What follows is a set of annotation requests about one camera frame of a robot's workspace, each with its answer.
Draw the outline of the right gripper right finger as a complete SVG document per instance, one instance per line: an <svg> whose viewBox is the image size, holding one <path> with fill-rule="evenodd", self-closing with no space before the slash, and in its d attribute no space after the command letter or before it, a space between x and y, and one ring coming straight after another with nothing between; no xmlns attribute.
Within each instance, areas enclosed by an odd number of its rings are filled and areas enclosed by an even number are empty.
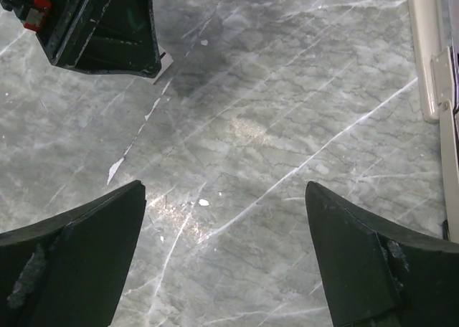
<svg viewBox="0 0 459 327"><path fill-rule="evenodd" d="M458 244L310 181L306 210L334 326L457 326Z"/></svg>

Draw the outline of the white stapler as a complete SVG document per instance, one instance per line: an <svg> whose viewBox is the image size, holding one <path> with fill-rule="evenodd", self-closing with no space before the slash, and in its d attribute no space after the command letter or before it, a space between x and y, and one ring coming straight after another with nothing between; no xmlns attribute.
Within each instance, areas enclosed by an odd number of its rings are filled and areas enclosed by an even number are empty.
<svg viewBox="0 0 459 327"><path fill-rule="evenodd" d="M424 119L440 124L446 218L458 242L458 0L408 0Z"/></svg>

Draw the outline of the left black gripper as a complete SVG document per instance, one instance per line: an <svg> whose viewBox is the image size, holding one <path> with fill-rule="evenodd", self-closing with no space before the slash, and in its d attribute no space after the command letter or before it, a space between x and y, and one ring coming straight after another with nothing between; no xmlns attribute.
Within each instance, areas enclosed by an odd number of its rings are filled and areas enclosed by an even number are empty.
<svg viewBox="0 0 459 327"><path fill-rule="evenodd" d="M35 32L50 63L88 75L155 78L153 0L1 0Z"/></svg>

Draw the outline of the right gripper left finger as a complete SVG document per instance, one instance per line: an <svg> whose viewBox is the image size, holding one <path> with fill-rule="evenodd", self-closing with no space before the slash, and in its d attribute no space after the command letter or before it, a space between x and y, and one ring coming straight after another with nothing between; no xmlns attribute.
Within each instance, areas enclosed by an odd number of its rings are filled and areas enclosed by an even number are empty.
<svg viewBox="0 0 459 327"><path fill-rule="evenodd" d="M146 210L135 180L1 234L2 326L109 326Z"/></svg>

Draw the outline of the small staple box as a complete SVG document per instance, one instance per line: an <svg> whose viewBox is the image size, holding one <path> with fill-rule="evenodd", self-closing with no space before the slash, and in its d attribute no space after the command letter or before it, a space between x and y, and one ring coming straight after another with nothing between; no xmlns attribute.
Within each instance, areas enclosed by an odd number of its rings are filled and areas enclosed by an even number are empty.
<svg viewBox="0 0 459 327"><path fill-rule="evenodd" d="M159 49L159 54L160 54L160 60L161 60L161 69L158 72L158 74L151 80L152 84L155 84L159 78L162 76L162 74L165 73L169 69L169 67L172 65L174 62L172 56L161 46L158 46Z"/></svg>

